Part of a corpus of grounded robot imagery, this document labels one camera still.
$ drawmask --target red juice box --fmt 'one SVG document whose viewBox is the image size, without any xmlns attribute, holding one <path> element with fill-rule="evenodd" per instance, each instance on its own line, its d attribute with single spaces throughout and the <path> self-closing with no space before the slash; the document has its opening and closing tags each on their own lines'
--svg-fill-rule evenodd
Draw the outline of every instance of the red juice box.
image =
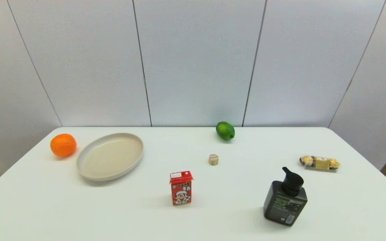
<svg viewBox="0 0 386 241">
<path fill-rule="evenodd" d="M 180 205 L 192 201 L 192 174 L 190 171 L 174 172 L 170 175 L 172 204 Z"/>
</svg>

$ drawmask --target wooden block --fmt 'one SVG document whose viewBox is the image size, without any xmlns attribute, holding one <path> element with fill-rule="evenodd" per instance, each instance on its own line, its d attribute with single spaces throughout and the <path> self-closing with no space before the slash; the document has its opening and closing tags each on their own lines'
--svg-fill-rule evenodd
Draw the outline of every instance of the wooden block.
<svg viewBox="0 0 386 241">
<path fill-rule="evenodd" d="M 212 154 L 209 156 L 209 161 L 211 165 L 215 166 L 218 164 L 218 156 L 216 154 Z"/>
</svg>

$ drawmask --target white table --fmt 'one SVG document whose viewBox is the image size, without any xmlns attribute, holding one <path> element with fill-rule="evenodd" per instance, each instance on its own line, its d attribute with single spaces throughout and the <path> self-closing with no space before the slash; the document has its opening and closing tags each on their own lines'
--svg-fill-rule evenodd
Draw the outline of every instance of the white table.
<svg viewBox="0 0 386 241">
<path fill-rule="evenodd" d="M 79 176 L 75 160 L 93 140 L 119 132 L 144 142 L 130 174 L 107 183 Z M 70 133 L 74 155 L 49 142 Z M 208 156 L 217 154 L 217 166 Z M 303 169 L 299 157 L 336 158 L 337 173 Z M 308 203 L 293 227 L 268 221 L 263 202 L 287 166 L 305 180 Z M 192 203 L 172 206 L 169 174 L 191 171 Z M 326 128 L 59 128 L 0 178 L 0 241 L 386 240 L 386 178 Z"/>
</svg>

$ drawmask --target black pump bottle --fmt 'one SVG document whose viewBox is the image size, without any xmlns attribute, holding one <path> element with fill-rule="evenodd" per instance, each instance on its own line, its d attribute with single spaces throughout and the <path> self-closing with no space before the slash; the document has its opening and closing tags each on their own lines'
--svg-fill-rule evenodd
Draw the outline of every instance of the black pump bottle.
<svg viewBox="0 0 386 241">
<path fill-rule="evenodd" d="M 272 182 L 264 204 L 265 218 L 292 226 L 308 198 L 302 187 L 303 178 L 286 167 L 282 169 L 285 171 L 285 179 L 283 182 Z"/>
</svg>

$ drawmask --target white plate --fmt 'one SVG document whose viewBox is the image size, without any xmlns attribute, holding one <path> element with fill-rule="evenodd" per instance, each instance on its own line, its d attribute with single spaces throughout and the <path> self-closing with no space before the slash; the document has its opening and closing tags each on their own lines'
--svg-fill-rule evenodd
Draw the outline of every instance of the white plate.
<svg viewBox="0 0 386 241">
<path fill-rule="evenodd" d="M 78 156 L 77 170 L 89 180 L 116 179 L 132 171 L 142 158 L 144 145 L 133 134 L 116 133 L 90 143 Z"/>
</svg>

